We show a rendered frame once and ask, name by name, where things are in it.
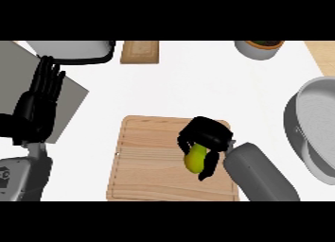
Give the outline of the flat grey panel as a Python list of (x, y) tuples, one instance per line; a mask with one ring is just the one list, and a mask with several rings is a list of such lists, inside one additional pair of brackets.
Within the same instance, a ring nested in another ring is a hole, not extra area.
[[(13, 113), (16, 101), (30, 89), (37, 66), (39, 57), (13, 41), (0, 41), (0, 113)], [(87, 94), (89, 90), (65, 77), (49, 144), (59, 141)]]

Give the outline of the white plant pot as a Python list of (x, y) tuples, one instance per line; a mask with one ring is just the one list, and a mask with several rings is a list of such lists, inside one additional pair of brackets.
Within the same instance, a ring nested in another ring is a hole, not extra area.
[(253, 60), (265, 61), (269, 60), (281, 46), (284, 41), (274, 41), (274, 45), (259, 44), (254, 41), (237, 41), (235, 46), (240, 52)]

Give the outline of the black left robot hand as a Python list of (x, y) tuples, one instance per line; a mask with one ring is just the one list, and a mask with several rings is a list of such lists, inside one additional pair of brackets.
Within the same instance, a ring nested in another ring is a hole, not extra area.
[(13, 113), (0, 113), (0, 137), (15, 146), (45, 143), (52, 135), (65, 71), (52, 56), (40, 58), (30, 90), (21, 95)]

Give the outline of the yellow-green pear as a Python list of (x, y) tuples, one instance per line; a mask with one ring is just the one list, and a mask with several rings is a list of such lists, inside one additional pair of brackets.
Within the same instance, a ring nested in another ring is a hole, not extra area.
[(189, 154), (185, 156), (185, 166), (188, 170), (198, 174), (204, 170), (204, 160), (207, 156), (207, 147), (195, 144)]

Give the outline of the grey metal pot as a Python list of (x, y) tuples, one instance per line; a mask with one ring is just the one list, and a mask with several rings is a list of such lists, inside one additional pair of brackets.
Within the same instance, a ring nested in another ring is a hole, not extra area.
[(335, 185), (335, 77), (305, 83), (285, 107), (284, 129), (310, 173)]

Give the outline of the pale wooden cutting board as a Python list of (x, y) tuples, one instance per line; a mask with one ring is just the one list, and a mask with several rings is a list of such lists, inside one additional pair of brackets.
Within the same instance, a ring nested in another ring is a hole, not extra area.
[(186, 169), (177, 146), (179, 131), (189, 118), (129, 115), (117, 140), (108, 201), (238, 201), (240, 188), (219, 156), (214, 176), (204, 181)]

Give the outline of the small brown wooden block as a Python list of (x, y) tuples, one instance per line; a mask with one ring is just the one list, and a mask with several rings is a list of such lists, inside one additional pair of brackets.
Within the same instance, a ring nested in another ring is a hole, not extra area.
[(126, 41), (121, 50), (120, 62), (123, 64), (158, 64), (160, 42)]

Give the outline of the white appliance with black rim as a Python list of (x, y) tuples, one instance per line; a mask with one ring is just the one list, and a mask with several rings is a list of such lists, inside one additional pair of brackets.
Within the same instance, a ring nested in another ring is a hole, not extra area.
[(62, 65), (108, 62), (114, 57), (115, 41), (28, 41), (40, 57), (52, 56)]

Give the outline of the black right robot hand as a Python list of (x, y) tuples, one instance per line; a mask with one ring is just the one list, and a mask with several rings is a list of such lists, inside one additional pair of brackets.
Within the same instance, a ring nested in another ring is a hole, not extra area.
[(207, 147), (204, 170), (197, 174), (201, 182), (214, 175), (219, 154), (229, 149), (232, 136), (234, 132), (231, 129), (219, 121), (204, 116), (195, 117), (179, 132), (177, 145), (185, 156), (189, 154), (195, 144)]

